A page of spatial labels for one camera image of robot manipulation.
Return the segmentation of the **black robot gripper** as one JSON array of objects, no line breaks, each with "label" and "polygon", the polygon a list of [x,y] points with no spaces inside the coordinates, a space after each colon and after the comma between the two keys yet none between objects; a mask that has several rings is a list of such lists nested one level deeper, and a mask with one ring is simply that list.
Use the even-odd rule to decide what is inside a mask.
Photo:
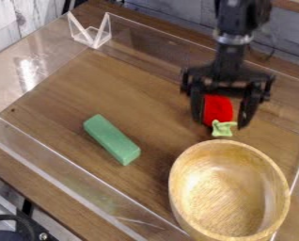
[{"label": "black robot gripper", "polygon": [[181,70],[181,92],[189,94],[191,114],[203,122],[203,93],[240,96],[237,129],[248,126],[259,103],[269,100],[275,76],[244,64],[245,46],[217,44],[215,59],[201,66]]}]

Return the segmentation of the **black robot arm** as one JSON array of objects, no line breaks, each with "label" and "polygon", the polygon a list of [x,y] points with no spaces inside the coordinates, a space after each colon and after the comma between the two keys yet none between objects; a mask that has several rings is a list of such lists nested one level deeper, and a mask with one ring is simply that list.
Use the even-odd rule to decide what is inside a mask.
[{"label": "black robot arm", "polygon": [[244,64],[245,49],[255,30],[268,22],[269,0],[213,0],[216,55],[209,64],[181,70],[180,91],[189,97],[191,115],[203,121],[207,95],[241,97],[237,129],[243,129],[256,114],[263,101],[269,100],[275,76]]}]

